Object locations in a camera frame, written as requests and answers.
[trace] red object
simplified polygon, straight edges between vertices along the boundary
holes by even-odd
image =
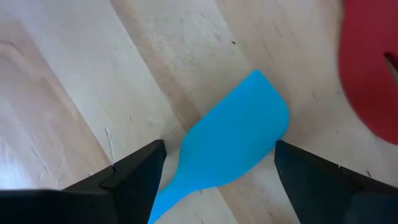
[[[345,0],[340,80],[356,114],[380,138],[398,144],[398,0]]]

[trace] spatula head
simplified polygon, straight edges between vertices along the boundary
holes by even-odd
[[[253,71],[189,130],[175,178],[192,190],[228,184],[272,150],[288,123],[282,97]]]

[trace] silicone spatula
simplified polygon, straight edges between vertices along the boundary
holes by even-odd
[[[177,171],[157,194],[149,223],[186,195],[241,177],[272,150],[288,123],[283,99],[260,71],[253,71],[189,130]]]
[[[366,126],[398,144],[398,86],[384,56],[398,65],[398,1],[345,0],[340,80]]]

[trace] wooden surface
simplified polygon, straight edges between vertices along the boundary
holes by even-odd
[[[157,138],[163,186],[184,133],[255,68],[289,105],[286,141],[398,186],[398,147],[341,90],[342,18],[340,0],[1,0],[0,187],[61,189]],[[157,223],[298,222],[270,154]]]

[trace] blue spatula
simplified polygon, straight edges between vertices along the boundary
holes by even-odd
[[[283,99],[260,71],[253,71],[189,130],[177,171],[156,195],[149,223],[186,195],[244,175],[272,150],[288,123]]]

